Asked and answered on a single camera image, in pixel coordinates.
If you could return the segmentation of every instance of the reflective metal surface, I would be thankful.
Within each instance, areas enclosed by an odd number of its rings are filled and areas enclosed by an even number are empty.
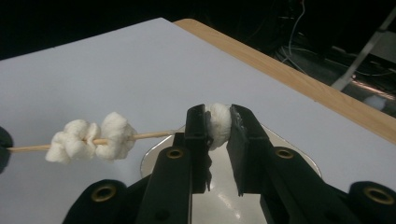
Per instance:
[[[319,168],[301,150],[266,127],[262,127],[275,147],[288,147],[300,153],[320,175]],[[166,147],[172,146],[173,139],[174,136],[167,137],[145,155],[141,164],[142,177],[151,174],[159,152]],[[260,207],[260,195],[244,194],[243,197],[238,197],[226,144],[214,151],[209,151],[209,156],[213,161],[210,167],[210,172],[212,173],[210,191],[204,194],[192,195],[191,223],[266,223]]]

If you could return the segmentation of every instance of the white tabletop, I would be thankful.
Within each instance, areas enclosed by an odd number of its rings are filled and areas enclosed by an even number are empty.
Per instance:
[[[68,121],[101,123],[112,111],[143,133],[181,127],[195,105],[238,104],[308,154],[327,183],[396,189],[395,145],[163,19],[0,61],[0,77],[0,126],[15,146],[48,144]],[[137,181],[160,140],[139,140],[114,163],[13,154],[0,175],[1,222],[62,222],[91,183]]]

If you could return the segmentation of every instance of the screw hole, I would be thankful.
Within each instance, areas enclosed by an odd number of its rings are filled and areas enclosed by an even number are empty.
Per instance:
[[[96,203],[105,202],[114,195],[116,195],[117,189],[114,185],[107,184],[96,188],[91,194],[91,199]]]
[[[170,159],[178,159],[183,156],[183,151],[178,148],[171,149],[166,153],[166,156]]]
[[[284,149],[284,148],[279,148],[275,151],[275,154],[283,159],[291,159],[294,157],[294,154],[288,150],[288,149]]]
[[[395,203],[393,197],[382,189],[366,187],[363,192],[369,199],[375,201],[376,203],[382,203],[386,205],[392,205]]]

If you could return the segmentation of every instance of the white marshmallow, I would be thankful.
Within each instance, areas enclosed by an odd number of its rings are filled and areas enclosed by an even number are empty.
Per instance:
[[[210,150],[221,147],[230,138],[231,133],[231,112],[229,105],[215,103],[205,105],[205,111],[210,112],[210,127],[208,133],[213,138]]]
[[[60,162],[63,164],[70,163],[70,157],[67,155],[64,148],[64,139],[66,133],[56,133],[51,140],[49,151],[46,154],[46,160],[51,162]]]
[[[107,161],[125,159],[134,146],[135,141],[130,138],[137,134],[136,130],[116,112],[106,116],[101,128],[102,138],[107,139],[107,145],[98,146],[96,156]]]
[[[97,124],[90,124],[83,119],[70,121],[64,126],[63,132],[56,133],[52,138],[46,160],[69,163],[71,159],[91,159],[96,149],[93,139],[98,136],[100,129]]]

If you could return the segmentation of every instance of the wooden skewer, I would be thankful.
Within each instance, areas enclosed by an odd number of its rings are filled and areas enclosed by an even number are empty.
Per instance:
[[[168,135],[172,135],[175,132],[176,131],[174,131],[174,130],[169,130],[169,131],[155,132],[155,133],[138,133],[138,134],[132,135],[129,138],[129,140],[135,141],[135,140],[144,139],[144,138],[165,137]],[[95,145],[107,145],[107,139],[105,139],[105,138],[93,139],[93,143]],[[28,151],[44,151],[44,150],[48,150],[48,149],[50,149],[50,145],[33,146],[33,147],[9,147],[8,148],[8,150],[12,153],[14,153],[14,152],[28,152]]]

